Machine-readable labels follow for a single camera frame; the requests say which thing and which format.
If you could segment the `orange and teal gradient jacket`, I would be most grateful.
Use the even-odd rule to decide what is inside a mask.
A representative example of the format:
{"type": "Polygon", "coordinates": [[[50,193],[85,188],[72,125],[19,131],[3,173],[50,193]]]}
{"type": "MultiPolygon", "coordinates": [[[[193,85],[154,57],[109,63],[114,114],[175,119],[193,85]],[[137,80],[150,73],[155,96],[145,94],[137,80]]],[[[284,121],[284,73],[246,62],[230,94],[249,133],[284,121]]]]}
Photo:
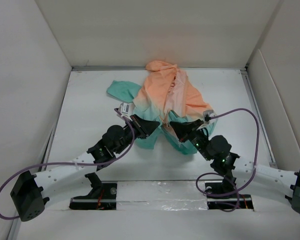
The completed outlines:
{"type": "Polygon", "coordinates": [[[179,142],[170,122],[203,120],[204,112],[212,106],[189,81],[185,70],[164,61],[151,61],[146,65],[149,75],[143,85],[130,81],[114,80],[106,92],[121,102],[133,104],[133,114],[148,121],[158,121],[159,127],[146,139],[136,139],[135,144],[152,150],[159,135],[184,155],[193,155],[196,148],[189,142],[179,142]]]}

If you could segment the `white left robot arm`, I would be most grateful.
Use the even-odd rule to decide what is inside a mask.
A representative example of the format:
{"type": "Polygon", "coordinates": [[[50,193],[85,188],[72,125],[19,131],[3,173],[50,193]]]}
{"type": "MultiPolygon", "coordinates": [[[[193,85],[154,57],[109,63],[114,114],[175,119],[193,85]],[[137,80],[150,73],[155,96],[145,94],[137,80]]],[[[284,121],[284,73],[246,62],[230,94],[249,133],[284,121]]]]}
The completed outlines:
{"type": "Polygon", "coordinates": [[[116,155],[122,156],[134,140],[146,139],[160,125],[135,114],[124,120],[125,126],[110,126],[94,146],[71,162],[36,173],[21,173],[10,192],[20,220],[38,217],[47,206],[68,198],[75,186],[79,187],[78,198],[97,199],[103,192],[97,171],[116,161],[116,155]]]}

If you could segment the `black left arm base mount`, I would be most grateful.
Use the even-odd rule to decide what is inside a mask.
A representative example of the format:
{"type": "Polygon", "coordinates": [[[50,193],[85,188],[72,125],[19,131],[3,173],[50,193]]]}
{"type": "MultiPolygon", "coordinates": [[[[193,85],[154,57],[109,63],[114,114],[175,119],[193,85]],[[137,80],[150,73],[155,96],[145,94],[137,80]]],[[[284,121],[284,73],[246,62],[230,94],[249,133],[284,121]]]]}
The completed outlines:
{"type": "Polygon", "coordinates": [[[116,210],[118,183],[115,181],[102,182],[96,173],[86,174],[85,177],[90,181],[90,192],[71,198],[69,208],[78,211],[116,210]]]}

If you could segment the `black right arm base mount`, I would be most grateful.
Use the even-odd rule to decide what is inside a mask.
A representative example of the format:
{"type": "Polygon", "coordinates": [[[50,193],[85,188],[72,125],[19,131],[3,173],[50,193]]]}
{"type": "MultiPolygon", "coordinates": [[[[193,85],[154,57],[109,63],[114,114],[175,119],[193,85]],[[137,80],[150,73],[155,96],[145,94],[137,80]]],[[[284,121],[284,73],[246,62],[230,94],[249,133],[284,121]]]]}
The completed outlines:
{"type": "MultiPolygon", "coordinates": [[[[205,190],[209,194],[225,194],[234,191],[234,187],[226,180],[208,180],[205,181],[205,190]]],[[[207,208],[209,210],[221,210],[230,212],[237,205],[238,196],[236,193],[222,197],[207,197],[207,208]]],[[[238,210],[253,210],[253,200],[250,194],[239,194],[238,210]]]]}

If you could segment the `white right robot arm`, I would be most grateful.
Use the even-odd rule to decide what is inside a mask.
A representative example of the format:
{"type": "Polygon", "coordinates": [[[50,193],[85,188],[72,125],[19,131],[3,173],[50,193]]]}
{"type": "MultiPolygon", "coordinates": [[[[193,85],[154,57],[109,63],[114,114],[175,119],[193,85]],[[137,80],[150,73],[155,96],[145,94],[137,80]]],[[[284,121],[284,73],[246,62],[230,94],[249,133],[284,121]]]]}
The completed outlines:
{"type": "Polygon", "coordinates": [[[250,195],[285,203],[300,214],[300,169],[286,171],[241,159],[231,152],[232,146],[224,136],[209,137],[202,124],[201,120],[170,122],[178,140],[190,142],[205,160],[211,161],[212,174],[223,178],[219,186],[201,189],[203,195],[223,200],[247,190],[250,195]]]}

